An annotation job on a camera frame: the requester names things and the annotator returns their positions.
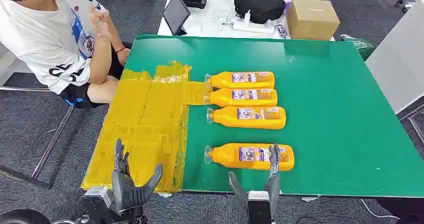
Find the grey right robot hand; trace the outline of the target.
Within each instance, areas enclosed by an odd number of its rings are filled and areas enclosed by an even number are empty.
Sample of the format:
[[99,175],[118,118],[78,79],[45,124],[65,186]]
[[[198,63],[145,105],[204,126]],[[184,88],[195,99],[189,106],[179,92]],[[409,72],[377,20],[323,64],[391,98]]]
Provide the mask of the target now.
[[277,144],[270,145],[268,150],[270,152],[270,168],[262,191],[244,191],[236,174],[232,171],[228,173],[228,184],[241,206],[247,211],[252,224],[255,221],[264,221],[270,224],[275,220],[280,193],[279,156],[281,150]]

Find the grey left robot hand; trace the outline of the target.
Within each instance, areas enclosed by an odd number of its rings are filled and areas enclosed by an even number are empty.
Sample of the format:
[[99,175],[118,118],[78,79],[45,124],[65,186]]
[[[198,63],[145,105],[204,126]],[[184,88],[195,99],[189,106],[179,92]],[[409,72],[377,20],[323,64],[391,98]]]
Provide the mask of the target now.
[[122,140],[118,138],[114,145],[111,182],[116,208],[120,212],[144,205],[153,195],[163,176],[163,165],[157,164],[149,180],[143,186],[135,186],[130,175],[129,153],[123,153],[124,148]]

